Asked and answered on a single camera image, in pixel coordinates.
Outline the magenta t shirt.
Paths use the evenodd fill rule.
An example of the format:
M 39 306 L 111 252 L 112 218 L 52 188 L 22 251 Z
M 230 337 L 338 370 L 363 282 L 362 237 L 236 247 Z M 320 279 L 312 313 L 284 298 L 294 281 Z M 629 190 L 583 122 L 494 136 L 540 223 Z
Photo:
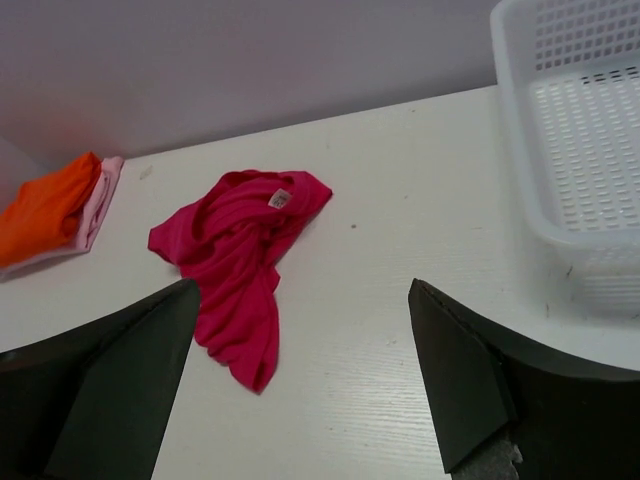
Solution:
M 196 342 L 256 394 L 279 358 L 276 265 L 331 197 L 306 171 L 229 172 L 149 232 L 149 250 L 199 287 Z

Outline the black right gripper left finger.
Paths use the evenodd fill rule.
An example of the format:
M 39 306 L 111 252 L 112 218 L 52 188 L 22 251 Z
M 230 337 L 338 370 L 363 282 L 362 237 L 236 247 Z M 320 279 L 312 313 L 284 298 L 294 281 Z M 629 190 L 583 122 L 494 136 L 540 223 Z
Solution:
M 183 279 L 2 353 L 2 478 L 151 478 L 199 307 Z

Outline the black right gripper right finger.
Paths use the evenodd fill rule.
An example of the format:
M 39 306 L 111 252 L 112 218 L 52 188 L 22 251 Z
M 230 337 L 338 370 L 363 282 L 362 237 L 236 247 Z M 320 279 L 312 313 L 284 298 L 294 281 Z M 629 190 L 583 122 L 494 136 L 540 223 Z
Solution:
M 557 350 L 422 280 L 411 325 L 454 479 L 635 479 L 639 374 Z

